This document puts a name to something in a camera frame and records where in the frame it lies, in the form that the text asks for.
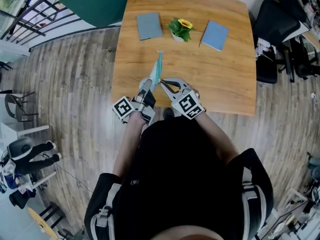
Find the black shirt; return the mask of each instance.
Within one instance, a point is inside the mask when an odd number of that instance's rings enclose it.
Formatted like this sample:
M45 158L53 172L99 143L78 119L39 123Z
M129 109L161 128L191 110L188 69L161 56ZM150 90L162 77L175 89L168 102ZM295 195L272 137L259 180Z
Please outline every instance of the black shirt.
M225 240L241 239L244 166L251 169L252 183L264 192L269 216L273 189L254 149L225 166L195 120L181 116L152 124L143 132L113 201L116 240L150 240L181 225L210 229ZM90 220L106 203L113 183L121 183L120 178L100 175L85 215L89 235ZM99 234L99 240L105 239L103 232Z

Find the buckle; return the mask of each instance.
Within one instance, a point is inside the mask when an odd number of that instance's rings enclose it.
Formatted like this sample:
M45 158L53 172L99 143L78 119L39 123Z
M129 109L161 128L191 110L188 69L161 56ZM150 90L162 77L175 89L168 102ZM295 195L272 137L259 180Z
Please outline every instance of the buckle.
M99 213L96 217L96 226L105 228L108 225L108 218L111 213L111 207L105 205L102 209L99 209Z
M243 193L245 194L247 200L258 198L257 193L255 191L255 186L253 185L244 185Z

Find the gray book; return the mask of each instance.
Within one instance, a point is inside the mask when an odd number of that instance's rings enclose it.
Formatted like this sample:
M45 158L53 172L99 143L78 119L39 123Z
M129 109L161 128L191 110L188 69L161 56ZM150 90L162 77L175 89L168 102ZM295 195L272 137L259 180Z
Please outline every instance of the gray book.
M140 40L161 38L162 30L158 12L150 12L136 16Z

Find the white flower pot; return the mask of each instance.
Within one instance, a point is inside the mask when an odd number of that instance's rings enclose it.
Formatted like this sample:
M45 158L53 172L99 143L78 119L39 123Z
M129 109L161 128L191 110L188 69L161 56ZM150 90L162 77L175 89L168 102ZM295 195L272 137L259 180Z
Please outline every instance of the white flower pot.
M181 37L176 36L174 33L171 32L171 34L172 34L174 40L176 40L178 42L183 42L184 41Z

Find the notebook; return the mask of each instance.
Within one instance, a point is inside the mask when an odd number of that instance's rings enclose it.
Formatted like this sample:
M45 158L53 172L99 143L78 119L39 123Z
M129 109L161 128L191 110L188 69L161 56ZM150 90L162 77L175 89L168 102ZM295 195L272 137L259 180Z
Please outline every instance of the notebook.
M136 16L140 40L162 37L159 13L150 12Z
M208 25L201 38L201 43L204 43L221 52L227 39L229 29L212 20L209 20Z

